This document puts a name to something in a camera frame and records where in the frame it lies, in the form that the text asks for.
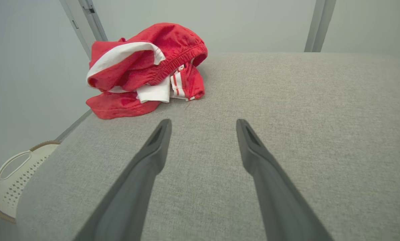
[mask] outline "gray sofa seat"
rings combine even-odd
[[[32,177],[18,205],[27,240],[71,240],[160,120],[172,119],[142,240],[265,240],[238,118],[252,128],[336,241],[400,240],[400,59],[210,55],[206,95],[150,114],[91,114]]]

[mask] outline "white wall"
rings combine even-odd
[[[159,22],[199,35],[210,52],[303,52],[315,0],[93,0],[110,41]]]
[[[0,166],[88,110],[88,61],[58,0],[0,0]]]
[[[337,0],[322,52],[400,57],[400,0]]]

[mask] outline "red stripe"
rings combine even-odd
[[[177,86],[177,84],[176,84],[176,78],[175,78],[175,75],[173,75],[173,77],[174,77],[174,84],[175,84],[175,87],[176,87],[176,95],[178,96],[179,95],[179,90],[178,90],[178,86]]]

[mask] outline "red garment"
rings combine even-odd
[[[204,87],[196,66],[206,57],[203,40],[174,23],[154,24],[127,41],[122,38],[118,42],[95,42],[87,84],[103,93],[88,99],[87,105],[101,119],[152,112],[161,102],[141,104],[136,90],[147,84],[157,85],[166,78],[173,81],[179,97],[199,99]],[[177,80],[182,87],[176,87]]]

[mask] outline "red and white jacket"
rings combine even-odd
[[[207,57],[203,40],[174,23],[150,26],[129,40],[95,42],[87,85],[102,91],[87,100],[101,119],[139,116],[169,98],[204,95],[196,69]]]

